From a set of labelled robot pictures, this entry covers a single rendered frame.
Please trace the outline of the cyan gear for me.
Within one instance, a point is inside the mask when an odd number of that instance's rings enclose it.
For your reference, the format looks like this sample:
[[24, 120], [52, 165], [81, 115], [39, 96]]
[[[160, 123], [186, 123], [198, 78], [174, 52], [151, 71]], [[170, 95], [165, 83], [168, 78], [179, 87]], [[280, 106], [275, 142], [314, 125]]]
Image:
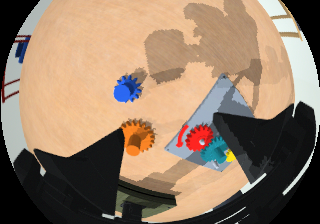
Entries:
[[217, 163], [221, 164], [224, 163], [225, 160], [227, 160], [227, 156], [225, 156], [224, 151], [227, 151], [228, 145], [225, 144], [225, 141], [223, 140], [223, 137], [221, 135], [219, 137], [215, 137], [215, 139], [211, 139], [212, 143], [205, 145], [205, 148], [201, 148], [201, 159], [208, 161], [211, 163], [211, 161], [217, 161]]

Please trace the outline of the red gear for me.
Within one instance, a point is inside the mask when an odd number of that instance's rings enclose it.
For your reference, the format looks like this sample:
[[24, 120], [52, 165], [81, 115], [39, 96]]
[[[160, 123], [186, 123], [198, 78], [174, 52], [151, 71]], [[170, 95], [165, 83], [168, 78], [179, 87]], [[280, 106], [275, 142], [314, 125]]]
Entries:
[[[211, 139], [213, 139], [213, 132], [211, 131], [211, 128], [207, 128], [207, 125], [204, 125], [204, 127], [200, 127], [197, 128], [195, 127], [195, 131], [191, 131], [191, 129], [189, 129], [189, 133], [191, 133], [191, 135], [187, 135], [187, 140], [184, 140], [185, 145], [187, 145], [187, 148], [189, 147], [189, 151], [201, 151], [201, 148], [204, 149], [205, 145], [207, 145], [209, 143], [212, 143]], [[201, 145], [200, 144], [200, 140], [204, 140], [205, 144]]]

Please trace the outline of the red curved arrow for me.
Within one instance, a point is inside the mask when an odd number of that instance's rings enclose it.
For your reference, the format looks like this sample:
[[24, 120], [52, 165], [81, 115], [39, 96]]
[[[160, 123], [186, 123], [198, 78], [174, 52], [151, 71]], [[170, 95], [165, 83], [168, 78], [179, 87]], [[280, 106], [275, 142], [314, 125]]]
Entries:
[[181, 143], [181, 137], [183, 137], [183, 133], [185, 132], [185, 129], [189, 128], [188, 125], [185, 125], [183, 129], [181, 129], [181, 132], [179, 133], [179, 139], [177, 139], [177, 147], [181, 147], [183, 143]]

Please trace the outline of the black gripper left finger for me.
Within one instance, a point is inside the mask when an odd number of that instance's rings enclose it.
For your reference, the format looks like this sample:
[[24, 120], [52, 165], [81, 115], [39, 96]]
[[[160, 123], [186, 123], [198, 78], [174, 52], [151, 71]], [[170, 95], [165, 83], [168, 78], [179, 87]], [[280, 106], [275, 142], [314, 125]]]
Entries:
[[105, 215], [115, 216], [124, 143], [124, 132], [120, 128], [69, 157], [37, 148], [33, 152], [45, 171], [71, 185]]

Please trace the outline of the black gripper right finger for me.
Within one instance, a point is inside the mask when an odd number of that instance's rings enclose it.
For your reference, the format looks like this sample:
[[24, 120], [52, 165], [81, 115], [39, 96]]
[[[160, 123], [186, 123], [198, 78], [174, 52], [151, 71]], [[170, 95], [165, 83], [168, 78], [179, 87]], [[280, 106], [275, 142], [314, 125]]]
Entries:
[[281, 131], [289, 117], [293, 116], [293, 111], [295, 104], [289, 104], [285, 111], [283, 109], [283, 112], [269, 120], [224, 112], [213, 113], [213, 125], [239, 161], [249, 183], [255, 183], [263, 176], [263, 169], [275, 152]]

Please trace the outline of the orange gear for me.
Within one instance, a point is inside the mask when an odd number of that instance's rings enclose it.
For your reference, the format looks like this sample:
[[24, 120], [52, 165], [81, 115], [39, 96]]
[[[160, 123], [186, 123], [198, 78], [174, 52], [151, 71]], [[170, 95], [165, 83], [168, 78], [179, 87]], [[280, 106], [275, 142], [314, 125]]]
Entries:
[[124, 148], [127, 151], [129, 156], [139, 155], [140, 151], [148, 151], [148, 147], [152, 148], [152, 144], [155, 144], [155, 135], [151, 131], [151, 127], [145, 128], [147, 123], [141, 125], [140, 120], [135, 124], [135, 120], [132, 120], [132, 123], [127, 124], [121, 123], [119, 129], [123, 129], [125, 136]]

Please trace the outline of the yellow gear with black stripe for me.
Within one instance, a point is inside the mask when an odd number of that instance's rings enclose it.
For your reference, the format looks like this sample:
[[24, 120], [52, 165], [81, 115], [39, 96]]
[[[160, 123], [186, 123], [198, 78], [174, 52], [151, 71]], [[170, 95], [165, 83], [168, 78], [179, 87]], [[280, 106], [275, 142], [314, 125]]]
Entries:
[[225, 156], [227, 156], [227, 161], [236, 160], [236, 157], [233, 156], [233, 153], [231, 152], [231, 149], [228, 149], [228, 152], [225, 153]]

